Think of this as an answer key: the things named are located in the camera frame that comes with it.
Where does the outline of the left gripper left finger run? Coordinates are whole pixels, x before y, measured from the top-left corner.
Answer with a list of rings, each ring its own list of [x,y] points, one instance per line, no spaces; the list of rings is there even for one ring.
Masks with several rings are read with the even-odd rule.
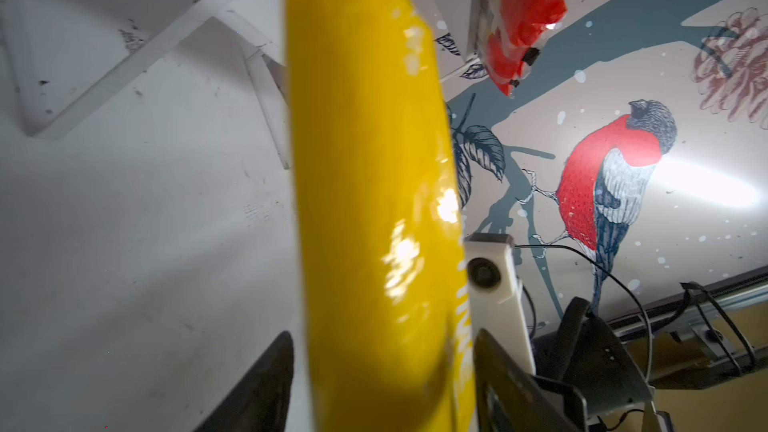
[[[294,378],[294,342],[277,335],[195,432],[283,432]]]

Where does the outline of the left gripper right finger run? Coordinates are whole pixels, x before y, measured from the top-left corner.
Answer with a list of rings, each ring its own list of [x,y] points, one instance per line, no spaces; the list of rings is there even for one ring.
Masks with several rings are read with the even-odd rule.
[[[482,329],[473,349],[480,431],[575,431],[495,338]]]

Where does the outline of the yellow pasta bag top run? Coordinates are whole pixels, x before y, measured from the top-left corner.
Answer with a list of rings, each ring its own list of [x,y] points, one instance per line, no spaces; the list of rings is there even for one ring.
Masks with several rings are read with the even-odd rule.
[[[468,431],[472,332],[453,144],[410,0],[286,0],[313,424]]]

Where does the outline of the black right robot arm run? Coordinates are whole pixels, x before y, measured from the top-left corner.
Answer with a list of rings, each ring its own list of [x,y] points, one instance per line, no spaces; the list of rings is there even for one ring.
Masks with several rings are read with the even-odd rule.
[[[533,351],[537,374],[577,389],[589,417],[652,399],[645,375],[586,299],[572,299],[558,329],[536,338]]]

